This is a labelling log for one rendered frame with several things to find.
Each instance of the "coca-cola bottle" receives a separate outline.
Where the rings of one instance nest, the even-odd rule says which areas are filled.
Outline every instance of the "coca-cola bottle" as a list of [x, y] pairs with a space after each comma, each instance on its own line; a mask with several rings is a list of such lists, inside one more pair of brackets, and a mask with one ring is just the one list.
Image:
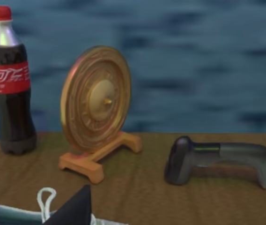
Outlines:
[[0, 6], [0, 146], [5, 153], [23, 154], [35, 148], [37, 137], [27, 53], [11, 22], [10, 8]]

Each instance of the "red label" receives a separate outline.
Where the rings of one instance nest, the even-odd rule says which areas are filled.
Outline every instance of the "red label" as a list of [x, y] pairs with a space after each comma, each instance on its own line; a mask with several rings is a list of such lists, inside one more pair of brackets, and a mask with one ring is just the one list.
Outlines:
[[14, 94], [30, 88], [28, 62], [0, 65], [0, 94]]

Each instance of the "disc center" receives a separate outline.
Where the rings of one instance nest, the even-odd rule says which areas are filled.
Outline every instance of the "disc center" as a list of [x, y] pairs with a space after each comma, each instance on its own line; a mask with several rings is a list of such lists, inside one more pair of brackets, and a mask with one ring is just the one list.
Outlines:
[[99, 81], [91, 90], [89, 98], [89, 113], [94, 120], [106, 119], [114, 105], [114, 85], [109, 80]]

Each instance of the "table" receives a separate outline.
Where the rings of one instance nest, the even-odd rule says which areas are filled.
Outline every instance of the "table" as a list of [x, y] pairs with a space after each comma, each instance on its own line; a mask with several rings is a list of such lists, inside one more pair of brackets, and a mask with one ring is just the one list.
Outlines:
[[[137, 134], [143, 152], [112, 153], [101, 163], [105, 179], [91, 186], [98, 218], [130, 225], [266, 225], [266, 190], [248, 167], [214, 165], [195, 168], [185, 186], [164, 182], [170, 147], [182, 134]], [[196, 142], [247, 142], [266, 146], [266, 135], [191, 134]], [[37, 191], [57, 190], [51, 210], [58, 209], [89, 181], [58, 169], [58, 158], [73, 151], [61, 133], [39, 134], [38, 148], [24, 156], [0, 151], [0, 204], [39, 211]]]

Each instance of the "bronze disc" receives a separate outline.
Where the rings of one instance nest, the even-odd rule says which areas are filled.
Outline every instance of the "bronze disc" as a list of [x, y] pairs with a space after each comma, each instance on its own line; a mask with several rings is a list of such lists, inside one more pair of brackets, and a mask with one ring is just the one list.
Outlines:
[[92, 152], [121, 130], [130, 105], [131, 76], [125, 58], [108, 46], [85, 51], [65, 80], [60, 117], [65, 137]]

